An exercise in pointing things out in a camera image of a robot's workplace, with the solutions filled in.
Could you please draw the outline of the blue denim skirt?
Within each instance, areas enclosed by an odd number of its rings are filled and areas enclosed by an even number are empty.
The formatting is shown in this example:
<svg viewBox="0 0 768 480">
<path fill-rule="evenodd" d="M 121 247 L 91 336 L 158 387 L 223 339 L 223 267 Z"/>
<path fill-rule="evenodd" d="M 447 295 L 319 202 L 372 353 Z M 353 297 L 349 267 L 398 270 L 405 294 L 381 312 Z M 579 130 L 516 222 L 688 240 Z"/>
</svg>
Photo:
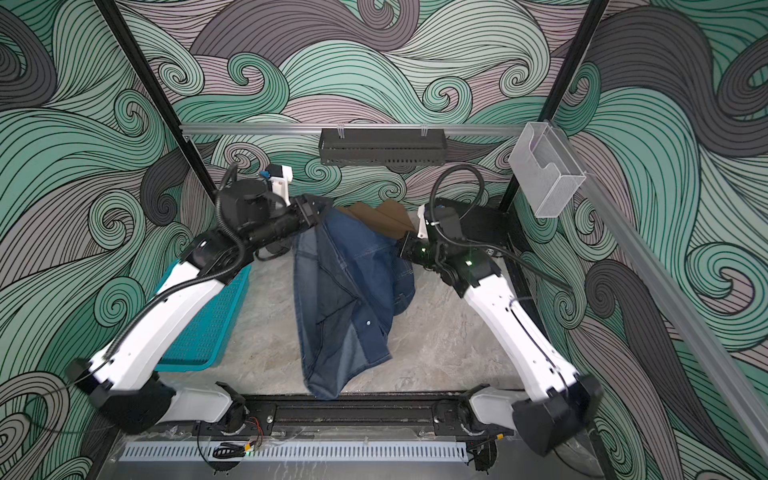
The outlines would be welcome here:
<svg viewBox="0 0 768 480">
<path fill-rule="evenodd" d="M 333 400 L 390 360 L 388 337 L 415 279 L 395 240 L 333 208 L 295 239 L 293 289 L 304 384 Z"/>
</svg>

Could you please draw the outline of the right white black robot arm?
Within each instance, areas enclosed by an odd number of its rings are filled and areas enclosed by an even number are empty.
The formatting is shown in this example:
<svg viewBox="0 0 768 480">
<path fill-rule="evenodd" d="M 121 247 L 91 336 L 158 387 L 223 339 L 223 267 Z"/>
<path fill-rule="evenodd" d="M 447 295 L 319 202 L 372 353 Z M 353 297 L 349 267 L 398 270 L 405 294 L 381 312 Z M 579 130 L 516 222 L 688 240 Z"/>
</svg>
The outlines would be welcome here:
<svg viewBox="0 0 768 480">
<path fill-rule="evenodd" d="M 462 212 L 437 202 L 443 181 L 462 171 L 477 179 L 480 192 L 485 190 L 484 178 L 475 166 L 448 167 L 431 188 L 418 230 L 399 240 L 398 254 L 438 274 L 479 315 L 522 381 L 519 391 L 481 386 L 467 394 L 463 401 L 465 430 L 483 441 L 516 434 L 541 456 L 582 454 L 585 449 L 578 439 L 594 419 L 603 388 L 594 376 L 579 372 L 540 331 L 494 256 L 501 254 L 560 289 L 568 286 L 509 250 L 471 240 L 463 233 L 463 218 L 474 212 L 481 198 L 475 196 Z"/>
</svg>

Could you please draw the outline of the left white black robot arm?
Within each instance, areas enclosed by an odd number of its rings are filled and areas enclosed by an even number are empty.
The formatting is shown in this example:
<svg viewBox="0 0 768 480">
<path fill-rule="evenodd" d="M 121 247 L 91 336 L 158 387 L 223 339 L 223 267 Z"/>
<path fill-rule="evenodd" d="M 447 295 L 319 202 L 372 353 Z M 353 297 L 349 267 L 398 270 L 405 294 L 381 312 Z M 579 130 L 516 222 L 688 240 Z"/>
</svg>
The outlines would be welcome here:
<svg viewBox="0 0 768 480">
<path fill-rule="evenodd" d="M 217 224 L 198 235 L 156 295 L 129 325 L 90 359 L 75 359 L 70 381 L 96 411 L 126 434 L 164 423 L 209 424 L 236 435 L 249 415 L 245 398 L 224 382 L 215 389 L 174 387 L 156 367 L 193 318 L 263 248 L 321 223 L 329 198 L 289 197 L 276 179 L 244 179 L 216 195 Z"/>
</svg>

